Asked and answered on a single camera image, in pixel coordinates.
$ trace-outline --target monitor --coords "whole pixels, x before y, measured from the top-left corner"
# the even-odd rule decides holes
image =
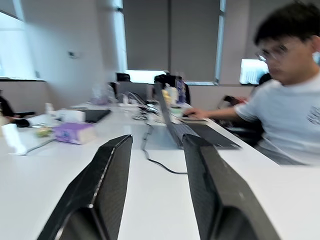
[[[102,145],[69,184],[38,240],[117,240],[127,193],[133,138]]]
[[[201,240],[280,239],[249,185],[214,146],[185,134],[183,147]]]
[[[137,83],[130,81],[121,81],[116,85],[117,94],[125,94],[127,92],[133,93],[143,101],[151,99],[152,85],[148,83]]]

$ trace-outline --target desk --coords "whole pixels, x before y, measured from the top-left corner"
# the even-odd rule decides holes
[[[0,138],[0,239],[37,239],[66,187],[98,147],[125,134],[133,135],[133,145],[118,239],[200,239],[188,177],[146,161],[140,144],[148,127],[132,120],[132,112],[112,110],[96,125],[98,138],[85,145],[52,142],[29,156],[16,156],[3,153]],[[209,125],[242,146],[219,153],[247,181],[281,239],[320,239],[320,168],[278,166],[216,123]],[[184,152],[163,124],[156,124],[146,148],[152,159],[186,171]]]

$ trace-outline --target keyboard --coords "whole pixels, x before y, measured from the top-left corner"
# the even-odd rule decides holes
[[[191,127],[188,125],[182,123],[182,124],[176,124],[173,123],[173,129],[176,132],[177,137],[182,141],[184,134],[191,134],[197,137],[200,137],[195,131],[192,130]]]

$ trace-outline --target gray roller blind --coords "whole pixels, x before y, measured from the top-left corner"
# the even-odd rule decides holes
[[[172,0],[172,72],[187,81],[215,80],[220,0]]]
[[[168,70],[168,0],[123,0],[129,70]]]
[[[13,0],[0,0],[0,12],[16,17],[16,10]]]

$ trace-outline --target white t-shirt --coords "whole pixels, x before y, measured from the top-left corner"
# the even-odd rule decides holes
[[[320,73],[290,86],[270,80],[235,111],[246,121],[262,122],[260,147],[300,163],[320,165]]]

